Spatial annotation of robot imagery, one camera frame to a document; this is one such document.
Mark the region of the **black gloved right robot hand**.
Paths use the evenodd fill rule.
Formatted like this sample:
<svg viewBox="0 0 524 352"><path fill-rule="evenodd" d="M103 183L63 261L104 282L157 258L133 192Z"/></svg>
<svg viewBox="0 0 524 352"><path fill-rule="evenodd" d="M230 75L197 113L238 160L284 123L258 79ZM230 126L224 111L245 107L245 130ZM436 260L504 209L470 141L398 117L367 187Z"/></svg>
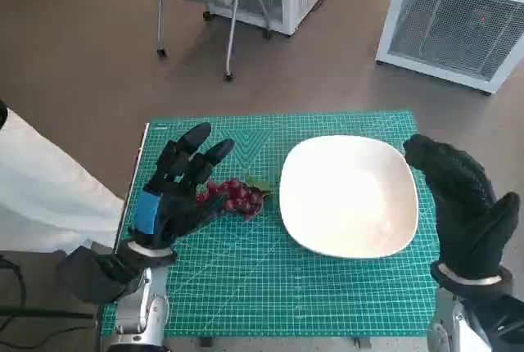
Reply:
<svg viewBox="0 0 524 352"><path fill-rule="evenodd" d="M484 167L450 144L414 134L403 147L406 162L423 173L433 195L439 262L466 280L497 276L517 228L520 196L498 198Z"/></svg>

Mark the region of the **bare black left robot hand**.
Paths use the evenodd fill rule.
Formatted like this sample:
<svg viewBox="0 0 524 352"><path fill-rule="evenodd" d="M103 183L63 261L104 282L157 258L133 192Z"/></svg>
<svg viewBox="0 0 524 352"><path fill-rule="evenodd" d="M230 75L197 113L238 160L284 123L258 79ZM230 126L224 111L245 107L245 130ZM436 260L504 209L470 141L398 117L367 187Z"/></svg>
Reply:
<svg viewBox="0 0 524 352"><path fill-rule="evenodd" d="M213 168L234 147L234 141L228 138L199 152L210 132L209 123L200 123L178 140L167 142L155 172L138 195L133 227L129 229L131 240L147 249L166 249L176 238L203 226L224 203L224 194L197 200L198 186L208 181Z"/></svg>

